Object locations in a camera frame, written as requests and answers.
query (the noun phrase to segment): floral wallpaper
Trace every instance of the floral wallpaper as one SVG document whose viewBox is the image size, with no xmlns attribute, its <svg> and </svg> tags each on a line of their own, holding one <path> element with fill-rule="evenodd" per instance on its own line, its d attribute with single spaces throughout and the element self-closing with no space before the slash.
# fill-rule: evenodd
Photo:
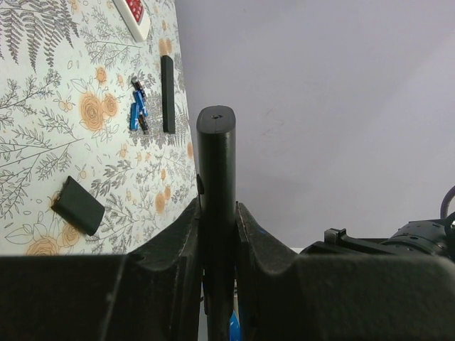
<svg viewBox="0 0 455 341">
<path fill-rule="evenodd" d="M 125 253 L 196 196 L 172 0 L 142 0 L 136 43 L 110 0 L 0 0 L 0 253 Z M 176 134 L 162 131 L 160 56 L 175 65 Z M 149 135 L 129 130 L 131 78 L 147 93 Z M 106 212 L 81 234 L 50 206 L 68 176 Z"/>
</svg>

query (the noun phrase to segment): blue object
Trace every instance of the blue object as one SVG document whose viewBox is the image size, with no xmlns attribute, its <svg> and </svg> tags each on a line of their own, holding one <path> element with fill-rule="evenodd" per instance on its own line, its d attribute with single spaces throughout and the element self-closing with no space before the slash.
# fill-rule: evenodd
<svg viewBox="0 0 455 341">
<path fill-rule="evenodd" d="M 232 313 L 230 317 L 230 341 L 242 341 L 242 334 L 240 333 L 239 320 L 237 315 Z"/>
<path fill-rule="evenodd" d="M 129 128 L 136 131 L 139 128 L 139 105 L 137 103 L 131 104 L 131 119 L 129 121 Z"/>
<path fill-rule="evenodd" d="M 147 112 L 147 108 L 145 107 L 144 98 L 142 98 L 141 92 L 135 91 L 133 92 L 133 95 L 134 99 L 136 100 L 136 103 L 139 105 L 139 110 L 142 111 L 144 117 L 147 117 L 149 113 Z"/>
</svg>

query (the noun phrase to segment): orange rose pattern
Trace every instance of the orange rose pattern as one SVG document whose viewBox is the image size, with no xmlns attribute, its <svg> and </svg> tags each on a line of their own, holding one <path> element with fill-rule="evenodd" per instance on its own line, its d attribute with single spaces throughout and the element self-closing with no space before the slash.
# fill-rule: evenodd
<svg viewBox="0 0 455 341">
<path fill-rule="evenodd" d="M 93 94 L 86 94 L 80 103 L 80 116 L 87 128 L 91 131 L 100 130 L 103 127 L 101 102 Z"/>
<path fill-rule="evenodd" d="M 164 212 L 164 207 L 166 206 L 166 200 L 163 193 L 158 193 L 155 197 L 155 209 L 156 212 L 160 215 Z"/>
<path fill-rule="evenodd" d="M 158 42 L 158 50 L 159 55 L 167 55 L 168 54 L 168 47 L 166 45 L 166 41 L 164 39 L 160 39 Z"/>
<path fill-rule="evenodd" d="M 186 151 L 188 152 L 188 157 L 193 158 L 194 153 L 193 153 L 193 144 L 191 142 L 188 142 L 188 145 L 186 147 Z"/>
<path fill-rule="evenodd" d="M 55 201 L 58 200 L 59 197 L 60 197 L 60 192 L 58 192 L 58 191 L 54 192 L 54 194 L 52 194 L 52 197 L 48 197 L 48 199 L 50 200 L 49 210 L 50 210 L 50 207 L 55 204 Z"/>
<path fill-rule="evenodd" d="M 80 237 L 79 231 L 76 228 L 74 228 L 72 225 L 66 224 L 63 227 L 62 241 L 63 241 L 63 245 L 65 245 L 66 247 L 71 247 L 73 245 L 76 245 L 77 242 L 79 241 L 79 237 Z"/>
<path fill-rule="evenodd" d="M 27 249 L 28 256 L 55 256 L 60 251 L 54 238 L 42 237 Z"/>
<path fill-rule="evenodd" d="M 169 38 L 166 39 L 166 50 L 167 50 L 168 54 L 172 53 L 172 50 L 173 50 L 172 42 L 171 42 L 171 39 L 169 39 Z"/>
<path fill-rule="evenodd" d="M 71 10 L 73 11 L 73 13 L 75 11 L 77 11 L 77 2 L 76 2 L 76 0 L 70 0 L 70 4 L 71 4 Z"/>
<path fill-rule="evenodd" d="M 164 190 L 164 198 L 166 200 L 171 199 L 171 188 L 169 186 L 166 186 L 166 189 Z"/>
<path fill-rule="evenodd" d="M 117 155 L 120 155 L 121 158 L 126 158 L 128 154 L 128 146 L 126 144 L 122 144 L 122 147 L 120 148 L 120 151 L 117 153 Z"/>
<path fill-rule="evenodd" d="M 97 68 L 96 70 L 97 70 L 96 79 L 98 80 L 98 82 L 100 82 L 100 84 L 106 83 L 107 81 L 106 70 L 102 66 Z"/>
<path fill-rule="evenodd" d="M 117 104 L 117 99 L 112 96 L 111 94 L 107 94 L 105 96 L 105 100 L 102 101 L 102 109 L 103 112 L 110 117 L 115 116 L 117 113 L 119 106 Z"/>
<path fill-rule="evenodd" d="M 123 80 L 122 75 L 117 75 L 117 84 L 123 89 L 125 86 L 125 82 Z"/>
</svg>

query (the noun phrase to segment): gray fern leaf pattern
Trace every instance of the gray fern leaf pattern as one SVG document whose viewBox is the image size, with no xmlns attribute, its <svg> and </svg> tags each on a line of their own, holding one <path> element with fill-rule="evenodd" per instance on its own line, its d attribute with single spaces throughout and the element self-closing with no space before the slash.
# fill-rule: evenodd
<svg viewBox="0 0 455 341">
<path fill-rule="evenodd" d="M 48 65 L 53 67 L 55 48 L 63 39 L 73 47 L 72 34 L 79 37 L 66 0 L 5 0 L 0 3 L 0 38 L 6 38 L 4 42 L 16 64 L 20 44 L 26 40 L 32 68 L 36 71 L 41 48 Z M 0 44 L 0 58 L 4 59 L 2 48 Z"/>
<path fill-rule="evenodd" d="M 49 70 L 42 81 L 38 81 L 33 75 L 28 76 L 24 87 L 19 86 L 16 80 L 6 79 L 7 89 L 0 97 L 0 129 L 13 126 L 14 110 L 22 112 L 24 116 L 35 115 L 37 111 L 31 106 L 30 101 L 53 96 L 54 89 L 60 85 L 60 80 L 60 74 L 54 70 Z"/>
<path fill-rule="evenodd" d="M 139 66 L 141 46 L 134 42 L 124 23 L 109 23 L 99 6 L 92 7 L 92 18 L 97 22 L 95 29 L 85 26 L 80 30 L 91 63 L 104 64 L 107 69 L 113 68 L 117 62 Z"/>
</svg>

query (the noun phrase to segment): black cable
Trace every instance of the black cable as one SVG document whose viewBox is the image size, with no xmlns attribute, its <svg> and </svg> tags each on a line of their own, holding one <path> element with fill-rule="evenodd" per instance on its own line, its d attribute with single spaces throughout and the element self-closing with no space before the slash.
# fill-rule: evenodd
<svg viewBox="0 0 455 341">
<path fill-rule="evenodd" d="M 447 215 L 449 214 L 449 206 L 450 206 L 450 203 L 452 202 L 452 200 L 454 199 L 454 197 L 455 197 L 455 186 L 452 187 L 449 192 L 447 192 L 446 196 L 444 197 L 444 199 L 441 202 L 441 211 L 440 211 L 441 219 L 447 218 Z"/>
</svg>

